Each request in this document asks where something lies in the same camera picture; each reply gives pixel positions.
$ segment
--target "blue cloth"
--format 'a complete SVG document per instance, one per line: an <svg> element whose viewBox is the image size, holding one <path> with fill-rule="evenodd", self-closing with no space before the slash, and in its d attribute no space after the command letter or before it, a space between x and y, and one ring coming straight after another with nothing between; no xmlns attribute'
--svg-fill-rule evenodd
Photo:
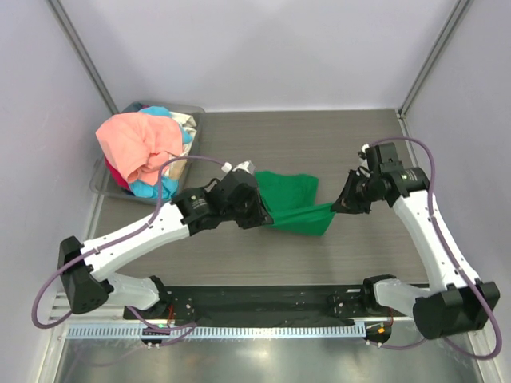
<svg viewBox="0 0 511 383"><path fill-rule="evenodd" d="M179 181L171 180L168 177L163 177L161 180L163 186L163 199L171 199L177 192ZM158 198L158 184L151 186L143 181L136 180L129 184L129 188L137 197Z"/></svg>
<svg viewBox="0 0 511 383"><path fill-rule="evenodd" d="M148 108L143 108L139 110L140 113L150 114L151 116L157 116L157 117L168 117L172 118L172 114L169 112L169 110L163 106L149 106ZM190 136L181 124L179 124L179 127L181 129L181 134L183 136L183 144L189 144L192 142L192 136Z"/></svg>

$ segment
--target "white panel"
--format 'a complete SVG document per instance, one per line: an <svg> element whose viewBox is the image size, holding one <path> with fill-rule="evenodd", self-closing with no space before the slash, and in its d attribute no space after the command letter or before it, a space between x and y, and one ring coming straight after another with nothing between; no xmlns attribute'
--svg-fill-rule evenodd
<svg viewBox="0 0 511 383"><path fill-rule="evenodd" d="M119 108L395 108L455 0L63 0Z"/></svg>
<svg viewBox="0 0 511 383"><path fill-rule="evenodd" d="M501 291L495 312L504 332L499 364L507 377L511 377L509 19L511 2L473 2L407 118L411 135L423 139L437 161L438 205L453 237L482 280L495 281ZM426 166L426 158L417 153Z"/></svg>
<svg viewBox="0 0 511 383"><path fill-rule="evenodd" d="M0 359L2 381L18 383L34 381L41 364L50 332L33 327L30 307L59 242L85 232L94 131L108 113L45 2L0 8Z"/></svg>

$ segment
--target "cable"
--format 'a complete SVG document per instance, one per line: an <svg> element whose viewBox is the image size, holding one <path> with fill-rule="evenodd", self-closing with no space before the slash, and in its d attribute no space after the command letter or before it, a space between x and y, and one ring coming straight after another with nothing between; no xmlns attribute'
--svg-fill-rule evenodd
<svg viewBox="0 0 511 383"><path fill-rule="evenodd" d="M145 223L144 226L139 227L138 229L133 231L132 233L129 233L127 235L123 235L122 237L120 237L118 239L114 239L113 241L110 241L108 243L100 245L97 248L99 251L103 251L104 249L107 249L108 247L111 247L113 245L117 245L118 243L122 243L125 240L134 237L135 235L139 235L142 231L144 231L149 226L151 226L151 224L155 221L155 219L157 218L158 214L160 213L160 209L161 209L161 207L163 205L163 199L162 199L162 195L163 195L163 184L162 184L163 171L171 163L179 161L179 160L206 160L206 161L214 162L215 164L218 164L220 166L224 166L225 165L225 162L222 162L220 160L216 160L216 159L211 158L211 157L206 157L206 156L182 156L182 157L174 157L171 160L168 160L167 162L165 162L160 167L160 170L158 172L158 183L157 183L157 185L158 185L158 198L156 200L156 207L154 209L154 212L151 215L151 217L149 218L148 222ZM75 259L67 262L60 269L58 269L57 271L52 273L51 276L48 278L48 280L42 285L41 289L39 289L38 293L36 294L36 297L34 299L34 303L32 305L31 317L32 317L32 323L34 324L34 326L36 326L39 329L51 329L51 328L53 328L55 326L60 325L67 318L69 318L71 316L72 313L70 311L69 313L65 314L64 316L62 316L61 318L59 318L55 322L52 322L52 323L41 323L39 321L39 319L38 319L38 308L39 308L39 304L41 303L42 295L46 292L48 287L51 285L51 283L53 283L53 281L55 279L57 279L60 275L65 273L69 268L71 268L74 265L76 265L77 263L83 261L85 258L89 257L92 254L95 254L95 250L86 251L84 254L79 255Z"/></svg>
<svg viewBox="0 0 511 383"><path fill-rule="evenodd" d="M430 212L430 218L431 223L433 224L433 228L437 234L438 239L440 240L440 243L442 244L442 247L447 253L447 256L449 257L450 261L452 262L453 266L456 268L458 273L461 275L467 286L472 290L473 294L476 296L479 303L481 303L482 308L486 312L486 315L488 315L488 319L491 322L493 326L493 330L495 331L495 349L489 353L488 355L475 355L473 353L469 353L465 351L463 348L461 348L459 345L453 343L450 339L444 338L446 343L450 345L453 349L457 350L459 353L462 353L466 357L471 357L473 359L477 359L479 361L488 361L489 359L495 358L502 350L502 333L501 329L497 323L497 319L495 318L495 315L493 314L492 309L489 308L488 303L486 302L485 298L482 296L481 292L477 289L477 287L473 284L473 282L470 280L469 276L466 274L466 272L463 271L461 268L461 265L456 260L456 257L454 256L452 250L450 249L449 244L446 241L446 237L444 237L442 233L442 229L438 225L437 218L434 216L434 205L433 205L433 197L434 197L434 183L436 180L436 168L434 163L433 154L431 153L430 149L427 147L426 144L424 144L422 141L417 140L416 138L411 137L390 137L383 140L378 140L370 144L370 146L375 146L378 144L381 144L383 142L387 141L394 141L394 140L404 140L404 141L410 141L417 145L419 145L424 151L426 152L428 159L430 161L430 170L431 170L431 180L430 180L430 188L428 190L428 209ZM391 346L391 347L401 347L400 349L407 349L408 346Z"/></svg>

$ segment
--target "folded green cloth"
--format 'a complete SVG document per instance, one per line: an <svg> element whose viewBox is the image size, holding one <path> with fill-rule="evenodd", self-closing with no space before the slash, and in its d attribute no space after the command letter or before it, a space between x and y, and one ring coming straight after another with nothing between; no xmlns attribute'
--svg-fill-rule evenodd
<svg viewBox="0 0 511 383"><path fill-rule="evenodd" d="M259 192L274 220L270 227L306 235L323 235L335 213L332 203L314 205L319 180L308 174L285 176L256 172Z"/></svg>

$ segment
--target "shiny gray floor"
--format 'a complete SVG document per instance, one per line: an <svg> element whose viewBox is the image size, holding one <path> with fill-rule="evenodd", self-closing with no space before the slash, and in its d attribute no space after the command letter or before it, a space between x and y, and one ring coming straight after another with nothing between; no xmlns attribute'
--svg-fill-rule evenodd
<svg viewBox="0 0 511 383"><path fill-rule="evenodd" d="M211 113L200 138L200 154L233 164L250 159L258 170L319 178L317 203L333 201L357 151L366 142L400 136L392 110ZM410 164L406 146L400 156ZM221 176L215 165L197 162L187 186ZM97 235L148 215L142 203L105 198ZM386 203L370 215L337 215L322 238L257 228L242 231L224 223L214 231L170 243L121 269L124 274L156 274L167 285L286 285L360 283L365 277L394 274L426 282L421 260L404 226Z"/></svg>
<svg viewBox="0 0 511 383"><path fill-rule="evenodd" d="M410 322L394 324L391 343L405 345L416 339ZM466 336L453 339L470 349ZM136 350L140 347L137 341L66 341L56 382L483 382L477 364L441 340L407 351L332 338L190 341L161 350ZM111 363L132 350L110 366L90 365Z"/></svg>

